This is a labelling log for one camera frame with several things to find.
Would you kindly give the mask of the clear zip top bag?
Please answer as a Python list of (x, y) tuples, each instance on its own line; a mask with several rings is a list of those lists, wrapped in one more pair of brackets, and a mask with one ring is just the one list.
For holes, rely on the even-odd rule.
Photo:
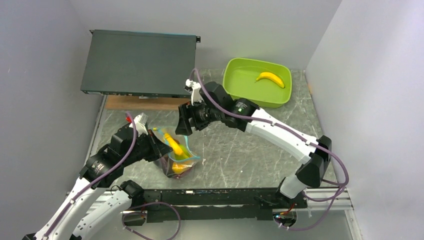
[(159, 140), (171, 147), (170, 153), (153, 163), (166, 177), (180, 179), (194, 169), (201, 157), (190, 150), (188, 137), (175, 134), (175, 129), (172, 126), (151, 129)]

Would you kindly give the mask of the green lime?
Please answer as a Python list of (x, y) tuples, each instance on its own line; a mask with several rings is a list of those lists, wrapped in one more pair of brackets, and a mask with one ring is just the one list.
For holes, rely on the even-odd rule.
[(175, 153), (176, 160), (182, 161), (192, 157), (192, 155), (190, 154), (190, 152), (188, 151), (185, 145), (179, 144), (178, 147), (179, 147), (179, 150)]

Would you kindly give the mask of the orange yellow mango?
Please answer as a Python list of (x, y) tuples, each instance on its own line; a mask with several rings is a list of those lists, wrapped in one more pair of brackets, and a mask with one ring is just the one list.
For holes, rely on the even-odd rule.
[(173, 162), (171, 169), (175, 174), (180, 175), (188, 171), (191, 167), (191, 165)]

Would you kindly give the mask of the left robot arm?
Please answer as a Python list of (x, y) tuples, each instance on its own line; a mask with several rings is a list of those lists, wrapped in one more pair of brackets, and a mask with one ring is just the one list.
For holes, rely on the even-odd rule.
[(141, 160), (156, 161), (172, 148), (143, 126), (128, 123), (112, 135), (110, 142), (90, 156), (74, 187), (53, 217), (25, 240), (87, 240), (114, 215), (127, 209), (137, 210), (145, 203), (144, 189), (132, 180), (91, 213), (93, 203), (124, 173), (124, 168)]

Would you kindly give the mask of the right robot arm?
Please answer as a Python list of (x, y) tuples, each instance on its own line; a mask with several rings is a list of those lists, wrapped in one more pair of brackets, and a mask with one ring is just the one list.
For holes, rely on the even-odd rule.
[(275, 194), (276, 203), (289, 207), (307, 188), (318, 188), (331, 161), (328, 151), (332, 141), (326, 136), (316, 138), (302, 133), (268, 114), (246, 98), (233, 100), (216, 82), (204, 85), (186, 80), (185, 90), (191, 100), (179, 106), (177, 135), (189, 136), (212, 122), (259, 136), (290, 153), (300, 163), (295, 173), (285, 177)]

